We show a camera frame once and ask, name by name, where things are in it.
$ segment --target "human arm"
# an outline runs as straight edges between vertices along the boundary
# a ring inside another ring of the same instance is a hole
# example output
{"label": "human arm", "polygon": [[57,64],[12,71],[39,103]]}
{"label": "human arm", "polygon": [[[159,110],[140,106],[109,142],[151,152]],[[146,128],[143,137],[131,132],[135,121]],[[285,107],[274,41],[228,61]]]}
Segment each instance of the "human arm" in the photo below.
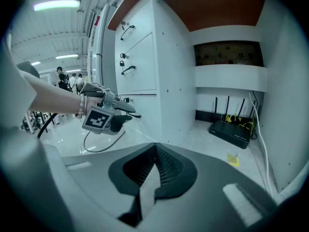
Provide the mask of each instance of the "human arm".
{"label": "human arm", "polygon": [[[81,103],[81,97],[79,95],[50,85],[27,72],[20,71],[20,73],[37,93],[31,104],[30,110],[49,113],[78,114]],[[92,105],[101,102],[101,100],[102,98],[88,97],[86,113]]]}

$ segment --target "bracelet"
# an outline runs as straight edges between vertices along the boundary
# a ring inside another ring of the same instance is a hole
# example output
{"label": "bracelet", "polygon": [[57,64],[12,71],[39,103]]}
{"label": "bracelet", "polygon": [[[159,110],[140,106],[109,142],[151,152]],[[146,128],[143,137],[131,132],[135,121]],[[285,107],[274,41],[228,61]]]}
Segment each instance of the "bracelet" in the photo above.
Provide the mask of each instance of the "bracelet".
{"label": "bracelet", "polygon": [[86,109],[85,109],[85,98],[84,95],[81,94],[81,104],[80,104],[80,109],[78,111],[78,114],[75,115],[76,118],[81,119],[83,115],[85,114]]}

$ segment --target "black router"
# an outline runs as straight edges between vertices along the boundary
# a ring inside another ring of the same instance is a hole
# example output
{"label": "black router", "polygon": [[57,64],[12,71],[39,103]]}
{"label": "black router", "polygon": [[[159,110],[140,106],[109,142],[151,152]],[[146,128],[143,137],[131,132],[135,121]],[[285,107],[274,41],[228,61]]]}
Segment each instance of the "black router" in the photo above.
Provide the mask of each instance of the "black router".
{"label": "black router", "polygon": [[[217,114],[217,102],[218,98],[216,97],[216,103],[215,103],[215,110],[214,110],[214,116],[213,116],[213,124],[209,128],[209,133],[213,134],[233,145],[236,145],[242,149],[247,148],[248,143],[250,141],[251,136],[251,130],[241,127],[238,124],[233,124],[225,121],[226,115],[227,115],[227,109],[228,109],[228,103],[229,103],[230,97],[227,99],[227,106],[226,106],[226,112],[224,116],[224,121],[217,120],[216,121],[216,114]],[[242,110],[243,104],[245,102],[245,99],[243,99],[240,111],[238,113],[238,117],[240,115],[240,112]]]}

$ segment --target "white cable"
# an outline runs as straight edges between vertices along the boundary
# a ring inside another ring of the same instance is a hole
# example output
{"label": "white cable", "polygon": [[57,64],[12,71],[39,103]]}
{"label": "white cable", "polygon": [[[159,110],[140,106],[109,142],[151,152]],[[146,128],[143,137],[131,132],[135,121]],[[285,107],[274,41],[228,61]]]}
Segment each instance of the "white cable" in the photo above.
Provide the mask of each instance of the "white cable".
{"label": "white cable", "polygon": [[91,152],[91,153],[99,153],[99,152],[103,152],[105,150],[108,150],[110,147],[112,147],[124,134],[125,134],[126,131],[124,131],[116,140],[115,142],[113,142],[110,146],[108,146],[107,148],[104,148],[104,149],[101,149],[101,150],[98,150],[98,151],[92,151],[92,150],[89,150],[89,149],[86,149],[86,146],[85,146],[85,143],[86,143],[86,139],[88,137],[88,135],[90,134],[90,131],[88,132],[88,134],[86,135],[85,139],[84,139],[84,143],[83,143],[83,146],[84,146],[84,150],[85,151],[88,151],[88,152]]}
{"label": "white cable", "polygon": [[260,131],[260,122],[259,122],[259,116],[257,114],[257,110],[255,108],[255,105],[254,103],[252,102],[252,99],[251,99],[251,95],[250,95],[250,92],[249,92],[249,98],[250,98],[250,101],[253,105],[253,108],[255,110],[255,114],[256,114],[256,120],[257,120],[257,128],[258,128],[258,132],[259,132],[259,135],[260,135],[260,138],[262,140],[262,143],[263,143],[263,147],[264,147],[264,151],[265,151],[265,158],[266,158],[266,177],[267,177],[267,182],[268,182],[268,187],[269,187],[269,190],[270,190],[270,196],[272,198],[272,190],[271,190],[271,185],[270,185],[270,181],[269,181],[269,169],[268,169],[268,154],[267,154],[267,149],[266,149],[266,145],[265,145],[265,142],[264,142],[264,139],[261,135],[261,131]]}

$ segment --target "cabinet drawer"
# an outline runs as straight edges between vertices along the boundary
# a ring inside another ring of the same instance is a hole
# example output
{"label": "cabinet drawer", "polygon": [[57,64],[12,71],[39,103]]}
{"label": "cabinet drawer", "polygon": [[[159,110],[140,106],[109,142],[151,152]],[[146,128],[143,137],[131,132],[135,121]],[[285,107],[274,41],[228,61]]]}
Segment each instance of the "cabinet drawer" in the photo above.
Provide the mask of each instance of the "cabinet drawer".
{"label": "cabinet drawer", "polygon": [[133,16],[129,19],[124,18],[126,23],[124,28],[127,29],[129,26],[134,25],[134,28],[129,28],[126,32],[123,31],[122,25],[119,25],[116,30],[115,38],[115,56],[116,61],[120,59],[121,53],[126,53],[133,46],[135,46],[141,39],[151,33],[151,7],[150,3],[147,2],[142,6]]}
{"label": "cabinet drawer", "polygon": [[[116,63],[116,79],[118,94],[130,91],[153,90],[155,86],[155,64],[152,34],[140,41],[127,52],[129,58],[124,59],[125,66]],[[135,66],[121,75],[125,69]]]}
{"label": "cabinet drawer", "polygon": [[158,99],[156,95],[122,95],[121,99],[132,98],[130,105],[134,106],[136,115],[141,118],[132,118],[125,125],[137,132],[155,140],[161,141],[161,119],[158,112]]}

